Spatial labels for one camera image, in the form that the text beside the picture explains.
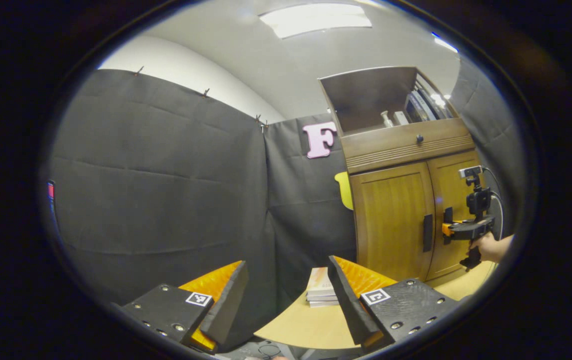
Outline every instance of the ceiling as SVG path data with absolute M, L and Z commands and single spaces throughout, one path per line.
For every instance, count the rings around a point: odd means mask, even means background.
M 435 44 L 431 29 L 400 9 L 369 0 L 334 0 L 361 5 L 372 28 L 328 29 L 283 40 L 258 17 L 311 2 L 329 0 L 206 0 L 143 35 L 178 43 L 219 64 L 286 119 L 324 112 L 317 79 L 346 71 L 416 66 L 441 92 L 452 91 L 458 55 Z

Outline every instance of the human hand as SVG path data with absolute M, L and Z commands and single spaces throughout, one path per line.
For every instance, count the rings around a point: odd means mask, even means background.
M 496 241 L 492 232 L 489 231 L 486 235 L 483 235 L 479 239 L 473 241 L 473 243 L 470 244 L 469 249 L 479 248 L 482 262 L 488 260 L 498 264 L 501 262 L 503 255 L 505 255 L 508 250 L 511 240 L 512 235 L 505 237 L 500 241 Z

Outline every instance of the wooden cabinet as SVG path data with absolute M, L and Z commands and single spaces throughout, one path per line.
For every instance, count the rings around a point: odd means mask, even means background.
M 441 226 L 448 207 L 456 220 L 473 217 L 466 206 L 472 188 L 458 170 L 480 162 L 454 107 L 443 100 L 452 117 L 384 126 L 380 113 L 404 111 L 411 92 L 441 96 L 413 67 L 351 71 L 320 84 L 346 158 L 357 262 L 396 280 L 460 269 L 468 241 L 446 243 Z

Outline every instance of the cabinet door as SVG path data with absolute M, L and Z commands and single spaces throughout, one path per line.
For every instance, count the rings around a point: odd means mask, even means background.
M 395 280 L 425 280 L 435 225 L 427 164 L 419 162 L 353 175 L 350 185 L 357 262 Z M 425 238 L 424 228 L 428 231 Z
M 437 219 L 435 248 L 428 272 L 428 280 L 463 267 L 459 262 L 466 258 L 469 241 L 456 240 L 445 244 L 441 224 L 443 224 L 444 210 L 448 207 L 452 207 L 453 219 L 456 221 L 474 218 L 466 206 L 466 196 L 473 192 L 473 187 L 466 185 L 466 180 L 459 177 L 459 169 L 478 166 L 479 164 L 479 157 L 474 150 L 428 160 Z M 482 185 L 484 185 L 483 175 L 480 178 Z

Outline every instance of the black fabric backdrop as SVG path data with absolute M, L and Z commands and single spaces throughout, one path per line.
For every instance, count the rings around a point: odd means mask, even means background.
M 452 101 L 501 182 L 508 235 L 526 173 L 514 114 L 464 58 Z M 310 268 L 328 255 L 356 260 L 353 212 L 334 180 L 346 170 L 341 143 L 306 157 L 303 126 L 329 121 L 296 118 L 262 134 L 250 116 L 191 89 L 95 71 L 50 162 L 72 263 L 100 298 L 123 305 L 159 283 L 247 260 L 250 281 L 221 350 L 244 342 L 304 291 Z

